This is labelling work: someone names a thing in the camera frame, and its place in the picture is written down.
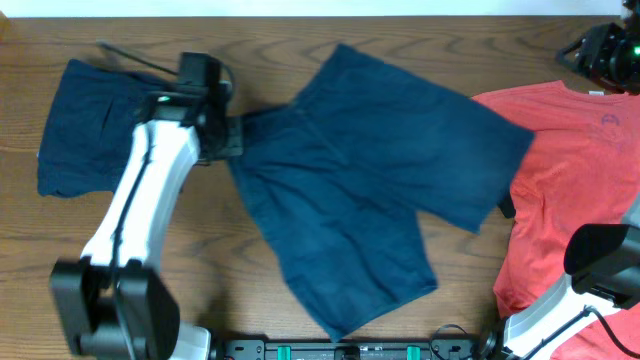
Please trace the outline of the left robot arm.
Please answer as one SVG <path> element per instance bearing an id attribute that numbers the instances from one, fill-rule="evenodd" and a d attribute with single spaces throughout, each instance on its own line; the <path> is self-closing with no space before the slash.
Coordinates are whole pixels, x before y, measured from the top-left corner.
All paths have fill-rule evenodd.
<path id="1" fill-rule="evenodd" d="M 144 99 L 123 177 L 79 260 L 58 260 L 53 295 L 72 354 L 96 359 L 209 360 L 211 332 L 185 323 L 160 271 L 168 225 L 196 165 L 238 156 L 241 122 L 227 116 L 231 70 L 205 53 L 182 53 L 169 91 Z"/>

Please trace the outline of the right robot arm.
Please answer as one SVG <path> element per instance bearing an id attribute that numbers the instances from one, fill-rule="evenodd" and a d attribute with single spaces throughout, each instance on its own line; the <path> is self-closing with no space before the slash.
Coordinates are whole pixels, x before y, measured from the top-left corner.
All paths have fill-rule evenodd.
<path id="1" fill-rule="evenodd" d="M 556 53 L 555 60 L 612 93 L 639 92 L 639 1 L 624 0 L 624 23 L 594 26 Z M 496 325 L 479 341 L 477 359 L 547 359 L 569 338 L 600 322 L 624 354 L 606 316 L 639 302 L 639 228 L 586 224 L 571 237 L 564 272 L 531 306 Z"/>

